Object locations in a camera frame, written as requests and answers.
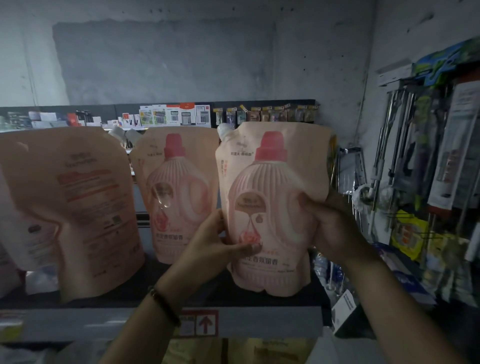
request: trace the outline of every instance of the person's right hand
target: person's right hand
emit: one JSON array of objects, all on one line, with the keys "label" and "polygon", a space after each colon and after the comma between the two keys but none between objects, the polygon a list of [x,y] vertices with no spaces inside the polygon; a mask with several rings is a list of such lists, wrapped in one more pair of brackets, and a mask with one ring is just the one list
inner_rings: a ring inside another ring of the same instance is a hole
[{"label": "person's right hand", "polygon": [[331,190],[325,202],[314,202],[301,194],[299,203],[318,220],[313,243],[328,260],[343,268],[353,268],[357,263],[380,259],[360,233],[350,208],[338,192]]}]

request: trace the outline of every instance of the arrow sign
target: arrow sign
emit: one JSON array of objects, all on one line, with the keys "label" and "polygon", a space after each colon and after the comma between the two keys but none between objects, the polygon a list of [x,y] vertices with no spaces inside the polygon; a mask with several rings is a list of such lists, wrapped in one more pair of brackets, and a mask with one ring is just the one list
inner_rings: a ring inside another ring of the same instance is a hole
[{"label": "arrow sign", "polygon": [[204,327],[204,335],[208,334],[208,327],[212,325],[213,325],[213,322],[208,318],[208,316],[205,316],[204,318],[202,318],[202,320],[198,323],[198,326]]}]

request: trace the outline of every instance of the shelf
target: shelf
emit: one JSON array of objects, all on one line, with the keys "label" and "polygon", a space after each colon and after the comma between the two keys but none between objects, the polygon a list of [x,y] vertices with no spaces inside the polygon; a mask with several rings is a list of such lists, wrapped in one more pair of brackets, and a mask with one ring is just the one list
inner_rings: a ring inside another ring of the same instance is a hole
[{"label": "shelf", "polygon": [[[102,296],[60,304],[58,292],[26,296],[17,289],[0,300],[0,310],[24,314],[22,333],[14,341],[112,339],[167,269],[147,254],[144,266],[130,280]],[[330,303],[313,271],[312,282],[288,298],[243,290],[224,271],[205,284],[184,310],[217,311],[217,333],[226,338],[316,338],[324,325],[331,325]]]}]

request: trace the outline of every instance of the bracelet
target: bracelet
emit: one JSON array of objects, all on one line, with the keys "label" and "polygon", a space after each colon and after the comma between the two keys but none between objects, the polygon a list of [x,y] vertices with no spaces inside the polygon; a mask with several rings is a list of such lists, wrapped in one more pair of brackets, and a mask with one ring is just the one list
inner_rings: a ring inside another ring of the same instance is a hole
[{"label": "bracelet", "polygon": [[171,306],[168,304],[165,297],[163,297],[154,286],[148,288],[150,290],[150,296],[154,301],[162,308],[163,312],[167,315],[168,319],[177,327],[180,327],[181,321],[179,317],[175,314]]}]

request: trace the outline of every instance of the yellow package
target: yellow package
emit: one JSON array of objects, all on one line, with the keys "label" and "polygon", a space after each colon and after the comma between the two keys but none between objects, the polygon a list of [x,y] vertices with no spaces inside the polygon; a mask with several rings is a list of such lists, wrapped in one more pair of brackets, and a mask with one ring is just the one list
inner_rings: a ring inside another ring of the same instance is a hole
[{"label": "yellow package", "polygon": [[221,339],[172,339],[162,364],[220,364],[221,353]]},{"label": "yellow package", "polygon": [[399,210],[390,237],[391,244],[411,260],[419,260],[427,229],[428,222]]},{"label": "yellow package", "polygon": [[316,339],[228,339],[228,364],[304,364]]}]

